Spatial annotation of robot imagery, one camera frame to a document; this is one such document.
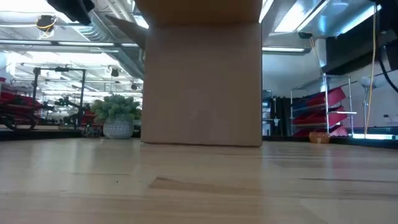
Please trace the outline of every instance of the black cable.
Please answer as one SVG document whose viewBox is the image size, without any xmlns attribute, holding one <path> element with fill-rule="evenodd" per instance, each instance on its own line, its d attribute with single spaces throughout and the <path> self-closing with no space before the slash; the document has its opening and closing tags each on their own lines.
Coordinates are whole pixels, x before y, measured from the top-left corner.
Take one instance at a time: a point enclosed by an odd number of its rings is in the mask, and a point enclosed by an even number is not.
<svg viewBox="0 0 398 224">
<path fill-rule="evenodd" d="M 390 84 L 390 86 L 398 93 L 398 88 L 395 86 L 395 84 L 393 84 L 393 82 L 391 81 L 390 77 L 388 76 L 386 68 L 385 68 L 384 63 L 383 63 L 383 59 L 381 57 L 381 52 L 382 52 L 383 46 L 381 46 L 379 48 L 378 33 L 379 33 L 379 28 L 380 28 L 380 15 L 379 15 L 378 12 L 376 13 L 376 20 L 377 20 L 377 22 L 376 22 L 376 25 L 377 25 L 376 26 L 376 50 L 378 51 L 377 52 L 378 53 L 377 54 L 377 59 L 379 60 L 379 64 L 380 64 L 382 73 L 383 73 L 384 77 L 386 78 L 388 84 Z"/>
</svg>

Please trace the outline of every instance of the white pot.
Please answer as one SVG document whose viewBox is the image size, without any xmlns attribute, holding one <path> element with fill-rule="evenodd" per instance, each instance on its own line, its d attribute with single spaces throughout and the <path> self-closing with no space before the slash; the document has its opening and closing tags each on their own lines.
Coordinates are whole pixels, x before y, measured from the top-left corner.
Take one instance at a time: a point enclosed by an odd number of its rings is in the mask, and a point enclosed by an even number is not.
<svg viewBox="0 0 398 224">
<path fill-rule="evenodd" d="M 110 139 L 129 139 L 133 130 L 133 123 L 127 120 L 106 120 L 104 124 L 104 135 Z"/>
</svg>

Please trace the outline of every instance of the metal shelving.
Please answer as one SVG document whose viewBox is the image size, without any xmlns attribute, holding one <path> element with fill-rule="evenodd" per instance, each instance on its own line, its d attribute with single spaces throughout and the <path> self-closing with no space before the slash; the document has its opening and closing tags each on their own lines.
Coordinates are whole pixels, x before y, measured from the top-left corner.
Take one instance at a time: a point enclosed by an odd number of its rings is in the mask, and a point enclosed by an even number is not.
<svg viewBox="0 0 398 224">
<path fill-rule="evenodd" d="M 330 90 L 330 81 L 331 80 L 337 80 L 338 82 L 341 81 L 342 79 L 348 79 L 348 99 L 349 99 L 349 111 L 329 111 L 330 109 L 333 108 L 334 105 L 329 105 L 328 104 L 328 90 Z M 320 92 L 321 87 L 325 87 L 325 103 L 319 104 L 319 105 L 313 105 L 313 106 L 306 106 L 303 108 L 297 108 L 293 109 L 293 93 L 298 90 L 307 90 L 309 88 L 313 88 L 317 86 L 318 91 Z M 319 127 L 319 126 L 324 126 L 326 127 L 326 131 L 329 134 L 330 129 L 332 128 L 329 123 L 329 114 L 332 113 L 337 113 L 337 114 L 347 114 L 349 115 L 348 117 L 350 118 L 350 126 L 351 126 L 351 136 L 354 134 L 354 124 L 353 124 L 353 115 L 356 114 L 356 112 L 353 111 L 353 103 L 352 103 L 352 96 L 351 96 L 351 75 L 346 76 L 336 76 L 336 75 L 326 75 L 323 74 L 320 78 L 316 80 L 312 80 L 310 82 L 304 83 L 303 85 L 300 85 L 290 92 L 290 130 L 292 135 L 294 134 L 294 127 Z M 316 124 L 293 124 L 293 113 L 297 111 L 304 111 L 304 110 L 314 110 L 314 109 L 320 109 L 322 107 L 325 107 L 325 116 L 326 116 L 326 122 L 325 123 L 316 123 Z"/>
</svg>

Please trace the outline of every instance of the green succulent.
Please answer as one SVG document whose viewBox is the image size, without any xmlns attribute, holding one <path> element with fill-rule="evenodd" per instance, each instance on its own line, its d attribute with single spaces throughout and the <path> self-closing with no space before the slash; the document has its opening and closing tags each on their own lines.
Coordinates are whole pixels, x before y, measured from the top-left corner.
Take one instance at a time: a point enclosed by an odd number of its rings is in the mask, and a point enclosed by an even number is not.
<svg viewBox="0 0 398 224">
<path fill-rule="evenodd" d="M 139 102 L 133 97 L 125 98 L 121 95 L 105 96 L 104 101 L 96 100 L 91 106 L 91 111 L 96 115 L 95 122 L 103 123 L 107 119 L 125 119 L 132 121 L 141 119 Z"/>
</svg>

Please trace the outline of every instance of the ceiling light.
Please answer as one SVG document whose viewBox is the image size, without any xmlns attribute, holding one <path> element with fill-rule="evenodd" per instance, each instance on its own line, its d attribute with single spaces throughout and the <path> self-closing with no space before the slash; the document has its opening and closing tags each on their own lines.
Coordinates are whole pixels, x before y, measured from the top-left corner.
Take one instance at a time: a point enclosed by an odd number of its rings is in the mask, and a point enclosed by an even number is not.
<svg viewBox="0 0 398 224">
<path fill-rule="evenodd" d="M 267 52 L 304 52 L 305 49 L 293 47 L 263 47 L 262 51 Z"/>
<path fill-rule="evenodd" d="M 148 23 L 145 21 L 145 19 L 142 16 L 134 16 L 134 18 L 139 26 L 146 28 L 146 29 L 149 28 Z"/>
<path fill-rule="evenodd" d="M 50 45 L 51 42 L 42 40 L 0 40 L 0 44 Z"/>
<path fill-rule="evenodd" d="M 318 7 L 311 12 L 311 14 L 305 18 L 305 20 L 297 27 L 297 31 L 302 30 L 313 18 L 315 18 L 315 16 L 317 16 L 319 14 L 319 12 L 322 11 L 322 9 L 325 8 L 325 6 L 330 2 L 330 0 L 324 0 L 320 5 L 318 5 Z"/>
<path fill-rule="evenodd" d="M 122 47 L 138 47 L 138 44 L 132 44 L 132 43 L 123 43 L 120 44 Z"/>
<path fill-rule="evenodd" d="M 87 80 L 87 83 L 120 83 L 119 81 L 107 81 L 107 80 Z"/>
<path fill-rule="evenodd" d="M 262 0 L 262 7 L 261 7 L 261 12 L 260 12 L 259 23 L 262 22 L 262 20 L 268 13 L 269 9 L 271 8 L 273 2 L 274 2 L 274 0 Z"/>
<path fill-rule="evenodd" d="M 113 43 L 104 43 L 104 42 L 66 42 L 60 41 L 58 42 L 59 45 L 64 46 L 92 46 L 92 47 L 113 47 Z"/>
<path fill-rule="evenodd" d="M 292 32 L 305 19 L 304 7 L 299 2 L 295 3 L 286 13 L 282 21 L 276 27 L 276 33 Z"/>
<path fill-rule="evenodd" d="M 90 53 L 93 53 L 93 54 L 100 54 L 100 53 L 119 53 L 119 50 L 106 50 L 106 49 L 102 49 L 102 50 L 90 50 Z"/>
</svg>

